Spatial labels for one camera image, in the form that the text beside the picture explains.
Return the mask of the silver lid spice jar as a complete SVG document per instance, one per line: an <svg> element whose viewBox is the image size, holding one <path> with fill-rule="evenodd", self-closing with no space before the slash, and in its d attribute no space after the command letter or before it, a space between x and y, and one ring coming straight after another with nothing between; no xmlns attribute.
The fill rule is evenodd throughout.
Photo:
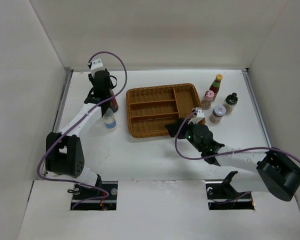
<svg viewBox="0 0 300 240"><path fill-rule="evenodd" d="M117 129L117 122L111 108L104 113L102 120L107 130L114 132Z"/></svg>

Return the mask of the dark sauce bottle black cap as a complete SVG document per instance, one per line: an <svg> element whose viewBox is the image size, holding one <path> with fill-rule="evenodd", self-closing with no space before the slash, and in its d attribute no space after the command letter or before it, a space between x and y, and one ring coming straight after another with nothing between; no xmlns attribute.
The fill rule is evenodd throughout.
<svg viewBox="0 0 300 240"><path fill-rule="evenodd" d="M112 89L110 89L109 92L110 92L110 96L111 96L111 97L115 95ZM116 100L115 97L113 97L113 98L110 100L110 108L112 109L112 111L113 111L114 113L116 113L116 112L119 110L119 105L118 105L117 100Z"/></svg>

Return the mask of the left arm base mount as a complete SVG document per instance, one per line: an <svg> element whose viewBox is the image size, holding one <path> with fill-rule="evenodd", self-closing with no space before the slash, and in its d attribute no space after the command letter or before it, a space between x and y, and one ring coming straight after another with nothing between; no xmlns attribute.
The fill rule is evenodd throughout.
<svg viewBox="0 0 300 240"><path fill-rule="evenodd" d="M118 182L102 181L99 176L96 186L98 189L75 184L67 192L71 194L71 211L115 211L117 209Z"/></svg>

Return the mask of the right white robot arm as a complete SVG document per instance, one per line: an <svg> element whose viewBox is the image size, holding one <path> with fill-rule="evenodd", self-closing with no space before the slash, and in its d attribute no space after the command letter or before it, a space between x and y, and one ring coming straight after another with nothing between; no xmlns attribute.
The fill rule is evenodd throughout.
<svg viewBox="0 0 300 240"><path fill-rule="evenodd" d="M217 167L234 167L220 183L209 183L211 197L235 201L250 192L268 192L289 202L300 187L300 159L274 147L231 148L214 140L206 125L180 118L166 124L175 141L187 140L199 153L199 160Z"/></svg>

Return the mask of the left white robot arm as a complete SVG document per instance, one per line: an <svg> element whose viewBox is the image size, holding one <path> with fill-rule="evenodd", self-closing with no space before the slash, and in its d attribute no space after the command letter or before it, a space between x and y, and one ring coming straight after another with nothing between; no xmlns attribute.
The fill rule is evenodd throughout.
<svg viewBox="0 0 300 240"><path fill-rule="evenodd" d="M88 74L92 88L81 110L59 133L51 132L46 137L46 150L53 148L45 158L45 169L85 186L86 195L93 200L102 195L102 180L85 166L81 137L110 112L111 101L103 101L113 96L116 85L112 77L107 69Z"/></svg>

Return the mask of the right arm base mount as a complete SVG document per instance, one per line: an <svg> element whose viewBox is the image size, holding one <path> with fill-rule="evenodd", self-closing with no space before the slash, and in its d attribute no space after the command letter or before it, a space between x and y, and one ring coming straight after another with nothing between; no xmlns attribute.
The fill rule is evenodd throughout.
<svg viewBox="0 0 300 240"><path fill-rule="evenodd" d="M209 210L255 209L251 192L238 192L231 186L231 182L236 174L238 174L238 171L231 171L224 179L205 182Z"/></svg>

